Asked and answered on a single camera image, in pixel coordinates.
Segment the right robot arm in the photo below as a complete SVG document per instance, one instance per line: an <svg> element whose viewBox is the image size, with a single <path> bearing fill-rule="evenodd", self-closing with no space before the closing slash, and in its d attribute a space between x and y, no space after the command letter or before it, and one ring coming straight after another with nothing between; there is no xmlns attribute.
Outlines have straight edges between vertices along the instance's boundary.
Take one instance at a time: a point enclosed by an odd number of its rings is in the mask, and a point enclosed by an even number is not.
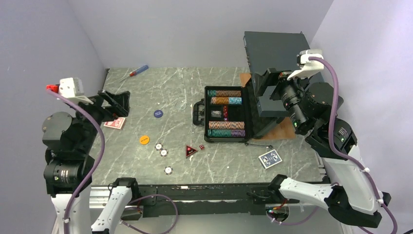
<svg viewBox="0 0 413 234"><path fill-rule="evenodd" d="M295 133L305 137L305 142L330 165L340 181L331 187L317 186L277 175L269 183L263 201L299 200L326 209L341 223L377 228L382 219L379 208L388 205L391 196L370 183L352 127L332 111L332 107L341 106L343 99L334 98L334 89L327 82L291 79L290 74L275 69L254 73L254 94L261 96L267 87L274 87L270 98L282 102Z"/></svg>

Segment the red triangular dealer button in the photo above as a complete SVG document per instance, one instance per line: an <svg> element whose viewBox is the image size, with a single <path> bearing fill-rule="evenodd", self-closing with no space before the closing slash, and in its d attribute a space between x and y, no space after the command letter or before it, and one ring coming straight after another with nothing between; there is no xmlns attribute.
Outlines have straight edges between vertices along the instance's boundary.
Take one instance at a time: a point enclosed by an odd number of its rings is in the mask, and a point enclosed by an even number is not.
<svg viewBox="0 0 413 234"><path fill-rule="evenodd" d="M195 149L195 148L193 148L193 147L191 147L191 146L189 146L189 145L186 145L186 147L185 147L185 157L186 157L186 158L192 156L192 155L195 154L196 152L198 152L197 149Z"/></svg>

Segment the red playing card deck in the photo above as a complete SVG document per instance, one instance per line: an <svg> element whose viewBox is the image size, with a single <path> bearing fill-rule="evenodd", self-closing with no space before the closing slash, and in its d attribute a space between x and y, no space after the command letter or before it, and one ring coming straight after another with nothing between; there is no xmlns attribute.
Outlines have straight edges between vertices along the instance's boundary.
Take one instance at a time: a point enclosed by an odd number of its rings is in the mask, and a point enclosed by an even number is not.
<svg viewBox="0 0 413 234"><path fill-rule="evenodd" d="M114 121L107 121L104 123L104 127L122 130L126 122L125 117L119 117Z"/></svg>

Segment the blue playing card deck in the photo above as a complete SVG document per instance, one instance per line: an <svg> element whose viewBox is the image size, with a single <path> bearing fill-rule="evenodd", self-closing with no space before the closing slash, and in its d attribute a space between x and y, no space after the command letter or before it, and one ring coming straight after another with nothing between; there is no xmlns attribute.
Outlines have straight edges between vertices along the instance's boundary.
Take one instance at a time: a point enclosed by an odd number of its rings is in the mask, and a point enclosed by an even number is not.
<svg viewBox="0 0 413 234"><path fill-rule="evenodd" d="M265 170L282 162L282 159L276 150L271 150L258 156L258 160Z"/></svg>

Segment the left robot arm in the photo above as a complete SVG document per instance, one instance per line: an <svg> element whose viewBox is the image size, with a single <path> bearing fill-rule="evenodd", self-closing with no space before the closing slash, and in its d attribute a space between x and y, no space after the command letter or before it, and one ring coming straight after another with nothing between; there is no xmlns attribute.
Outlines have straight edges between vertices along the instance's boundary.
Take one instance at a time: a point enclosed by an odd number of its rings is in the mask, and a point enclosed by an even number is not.
<svg viewBox="0 0 413 234"><path fill-rule="evenodd" d="M92 174L104 154L105 138L100 126L128 116L130 93L101 90L91 98L91 103L79 104L58 93L54 96L75 109L75 116L57 112L42 125L42 141L47 147L43 176L57 214L58 230L61 234L113 234L126 205L135 204L141 196L137 180L116 179L105 207L96 221L92 221ZM101 150L93 158L90 150L97 137Z"/></svg>

